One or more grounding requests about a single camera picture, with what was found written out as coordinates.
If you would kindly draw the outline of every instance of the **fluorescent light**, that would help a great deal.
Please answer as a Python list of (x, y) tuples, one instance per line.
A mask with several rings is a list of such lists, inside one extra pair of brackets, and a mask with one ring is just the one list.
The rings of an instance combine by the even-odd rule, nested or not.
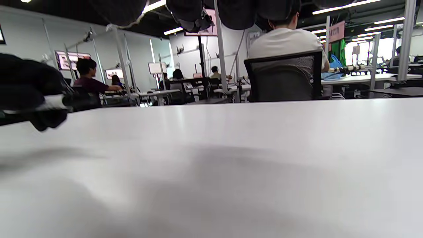
[(166, 0), (160, 0), (156, 3), (153, 3), (153, 4), (146, 6), (143, 10), (143, 13), (151, 11), (151, 10), (156, 9), (156, 8), (159, 8), (159, 7), (164, 6), (164, 5), (166, 5)]
[(363, 40), (370, 40), (373, 39), (373, 36), (369, 36), (369, 37), (363, 37), (363, 38), (355, 38), (352, 41), (354, 42), (358, 42), (358, 41), (363, 41)]
[(377, 34), (382, 34), (382, 32), (377, 31), (377, 32), (370, 32), (370, 33), (366, 33), (366, 34), (360, 34), (357, 37), (363, 37), (363, 36), (371, 36), (371, 35), (377, 35)]
[(323, 29), (323, 30), (315, 30), (315, 31), (312, 31), (311, 33), (313, 33), (313, 34), (319, 34), (319, 33), (323, 33), (323, 32), (326, 32), (326, 29)]
[(390, 27), (393, 27), (393, 26), (394, 26), (394, 25), (384, 25), (384, 26), (378, 26), (378, 27), (367, 28), (367, 29), (364, 29), (364, 30), (365, 30), (365, 31), (379, 30), (379, 29), (390, 28)]
[(163, 34), (169, 35), (169, 34), (172, 34), (172, 33), (178, 32), (178, 31), (182, 31), (182, 30), (184, 30), (182, 27), (178, 27), (178, 28), (173, 29), (173, 30), (168, 30), (168, 31), (164, 32)]
[(382, 24), (382, 23), (387, 23), (387, 22), (396, 22), (396, 21), (401, 21), (401, 20), (404, 20), (404, 19), (405, 19), (405, 17), (399, 17), (399, 18), (389, 19), (389, 20), (385, 20), (385, 21), (375, 22), (375, 24)]
[(366, 1), (361, 1), (361, 2), (357, 2), (357, 3), (351, 3), (351, 4), (348, 4), (348, 5), (342, 6), (342, 7), (335, 7), (335, 8), (328, 8), (328, 9), (323, 9), (323, 10), (319, 10), (319, 11), (314, 11), (313, 15), (325, 13), (325, 12), (329, 12), (329, 11), (341, 10), (341, 9), (359, 6), (359, 5), (363, 5), (363, 4), (367, 4), (367, 3), (379, 2), (379, 1), (382, 1), (382, 0), (366, 0)]

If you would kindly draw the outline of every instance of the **metal pole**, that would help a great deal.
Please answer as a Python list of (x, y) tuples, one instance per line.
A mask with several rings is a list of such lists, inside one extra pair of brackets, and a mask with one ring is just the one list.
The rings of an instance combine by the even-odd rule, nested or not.
[(198, 49), (200, 51), (200, 65), (201, 65), (201, 73), (203, 77), (206, 77), (206, 72), (204, 70), (204, 54), (203, 54), (203, 44), (201, 43), (201, 36), (198, 36)]
[(394, 26), (394, 43), (392, 46), (392, 57), (389, 61), (389, 67), (392, 68), (394, 66), (394, 58), (395, 58), (395, 51), (396, 51), (396, 38), (397, 38), (397, 25)]
[[(376, 84), (376, 70), (377, 70), (377, 52), (379, 49), (379, 41), (380, 41), (380, 35), (377, 34), (374, 37), (374, 43), (373, 43), (373, 57), (372, 57), (372, 70), (371, 70), (371, 76), (370, 76), (370, 90), (374, 89), (374, 86)], [(374, 93), (370, 92), (369, 98), (373, 98)]]
[[(51, 53), (51, 55), (55, 58), (55, 57), (56, 57), (56, 55), (54, 54), (53, 47), (52, 47), (52, 45), (51, 45), (51, 43), (50, 43), (50, 37), (49, 37), (49, 32), (47, 31), (46, 22), (44, 21), (44, 18), (42, 18), (42, 20), (43, 20), (44, 31), (46, 32), (47, 43), (49, 44), (49, 48), (50, 48), (50, 53)], [(59, 66), (57, 65), (57, 60), (53, 60), (53, 64), (54, 64), (54, 67), (55, 67), (56, 69), (59, 69)]]
[(223, 51), (223, 37), (222, 37), (222, 25), (220, 23), (219, 8), (217, 6), (217, 0), (214, 0), (214, 10), (216, 11), (216, 29), (217, 29), (217, 42), (219, 45), (220, 55), (220, 71), (222, 73), (222, 89), (225, 94), (228, 93), (228, 84), (226, 83), (226, 65), (225, 65), (225, 52)]
[[(96, 33), (94, 32), (94, 30), (93, 30), (93, 28), (92, 28), (92, 27), (90, 27), (90, 30), (94, 33), (94, 35), (96, 34)], [(102, 82), (103, 82), (104, 84), (107, 84), (107, 83), (106, 83), (106, 77), (104, 76), (104, 70), (103, 70), (103, 66), (102, 66), (101, 60), (100, 60), (100, 56), (99, 56), (99, 53), (98, 53), (98, 51), (97, 51), (96, 41), (95, 41), (94, 39), (93, 39), (93, 46), (94, 46), (94, 52), (96, 53), (97, 63), (98, 63), (98, 65), (99, 65), (99, 69), (100, 69), (100, 76), (102, 77)]]
[(72, 76), (72, 81), (75, 82), (76, 78), (72, 69), (72, 62), (69, 59), (69, 52), (68, 52), (68, 48), (66, 47), (66, 44), (63, 44), (65, 46), (65, 54), (66, 54), (66, 60), (68, 61), (68, 65), (69, 65), (69, 71), (71, 73)]
[(128, 47), (128, 41), (126, 40), (126, 34), (124, 34), (124, 38), (125, 38), (126, 56), (128, 57), (129, 73), (131, 75), (132, 87), (134, 88), (135, 91), (137, 91), (138, 90), (137, 83), (135, 82), (134, 69), (132, 68), (132, 60), (131, 60), (131, 55), (129, 54), (129, 47)]
[(121, 43), (121, 39), (119, 38), (119, 32), (118, 32), (118, 29), (116, 27), (113, 28), (113, 31), (115, 33), (115, 39), (116, 39), (116, 43), (118, 45), (119, 61), (121, 62), (122, 73), (124, 75), (124, 82), (125, 82), (126, 94), (128, 95), (128, 98), (130, 98), (131, 97), (131, 87), (129, 86), (128, 76), (126, 74), (126, 66), (125, 66), (124, 56), (122, 54), (122, 43)]
[(324, 52), (329, 58), (329, 37), (330, 37), (330, 16), (326, 17), (326, 43), (324, 44)]
[(405, 20), (404, 20), (404, 31), (402, 34), (401, 52), (399, 54), (399, 69), (398, 69), (398, 81), (407, 80), (408, 63), (410, 61), (410, 46), (411, 46), (411, 34), (414, 27), (414, 14), (416, 11), (416, 0), (406, 0), (405, 3)]

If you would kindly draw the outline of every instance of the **white wall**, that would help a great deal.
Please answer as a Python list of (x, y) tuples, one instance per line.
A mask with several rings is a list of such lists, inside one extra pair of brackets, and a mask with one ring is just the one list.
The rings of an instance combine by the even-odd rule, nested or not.
[[(105, 26), (0, 6), (0, 24), (6, 40), (6, 45), (0, 45), (0, 52), (37, 61), (42, 59), (43, 54), (50, 54), (42, 19), (45, 20), (53, 50), (64, 50), (64, 43), (66, 43), (66, 45), (72, 45), (80, 41), (90, 29), (90, 26), (93, 27), (97, 34), (105, 32)], [(126, 58), (126, 52), (124, 48), (123, 33), (126, 34), (128, 41), (128, 48), (134, 65), (134, 75), (138, 88), (142, 91), (155, 88), (156, 84), (154, 78), (149, 74), (148, 70), (148, 62), (153, 61), (150, 38), (154, 42), (158, 41), (161, 42), (160, 44), (162, 45), (167, 45), (167, 48), (160, 48), (160, 53), (164, 55), (170, 54), (168, 46), (169, 40), (160, 40), (143, 34), (120, 31), (124, 58)], [(115, 36), (109, 33), (105, 36), (96, 38), (95, 42), (102, 67), (104, 69), (114, 67), (116, 62), (119, 61)], [(80, 45), (78, 47), (78, 52), (89, 53), (93, 60), (99, 61), (96, 57), (92, 42)], [(69, 71), (62, 71), (62, 74), (64, 77), (71, 78)], [(101, 81), (99, 70), (97, 71), (96, 78)]]
[[(242, 38), (242, 30), (231, 30), (226, 28), (225, 26), (222, 27), (222, 35), (223, 35), (223, 50), (225, 52), (225, 67), (226, 67), (226, 74), (230, 74), (231, 68), (233, 65), (233, 61), (235, 60), (234, 54), (238, 46), (241, 42), (241, 47), (239, 50), (239, 68), (241, 75), (247, 75), (247, 71), (244, 66), (244, 60), (247, 59), (247, 38), (249, 37), (249, 32), (253, 31), (261, 31), (257, 26), (254, 26), (250, 29), (247, 29), (244, 35), (244, 39), (241, 42)], [(211, 67), (218, 66), (220, 69), (220, 59), (212, 59), (216, 58), (216, 53), (219, 53), (219, 47), (217, 43), (217, 37), (201, 37), (201, 41), (205, 47), (205, 58), (206, 58), (206, 69), (207, 74), (211, 74)], [(173, 53), (176, 54), (176, 47), (181, 48), (184, 47), (184, 51), (191, 51), (195, 50), (198, 47), (198, 38), (196, 36), (184, 36), (183, 33), (178, 33), (176, 36), (173, 35), (170, 37), (170, 44), (172, 46)], [(197, 65), (197, 72), (201, 73), (200, 67), (200, 53), (198, 50), (189, 52), (189, 53), (182, 53), (180, 55), (174, 55), (174, 63), (175, 68), (178, 68), (177, 65), (179, 64), (179, 68), (181, 69), (182, 73), (186, 78), (192, 78), (192, 74), (195, 73), (195, 65)], [(235, 67), (232, 70), (232, 75), (235, 73)]]

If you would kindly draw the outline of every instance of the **dark hair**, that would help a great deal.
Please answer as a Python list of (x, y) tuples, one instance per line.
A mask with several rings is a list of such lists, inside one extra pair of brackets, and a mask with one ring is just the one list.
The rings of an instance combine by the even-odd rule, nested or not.
[(288, 25), (291, 23), (294, 16), (301, 11), (301, 0), (292, 0), (292, 8), (291, 12), (289, 13), (288, 17), (284, 20), (271, 20), (269, 22), (272, 23), (274, 26), (279, 25)]
[(77, 70), (80, 75), (86, 75), (90, 72), (90, 69), (95, 69), (97, 63), (93, 59), (78, 59)]
[(176, 69), (173, 72), (173, 78), (175, 78), (175, 79), (183, 79), (184, 78), (184, 75), (182, 74), (182, 71), (180, 69)]
[(117, 85), (117, 83), (120, 83), (121, 80), (119, 78), (119, 76), (117, 75), (112, 75), (112, 85)]

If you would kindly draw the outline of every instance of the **mesh chair back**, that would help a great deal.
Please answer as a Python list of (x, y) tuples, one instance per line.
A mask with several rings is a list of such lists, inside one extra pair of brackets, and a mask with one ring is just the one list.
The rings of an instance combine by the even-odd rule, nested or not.
[(250, 101), (321, 98), (321, 61), (322, 51), (245, 60), (251, 82)]

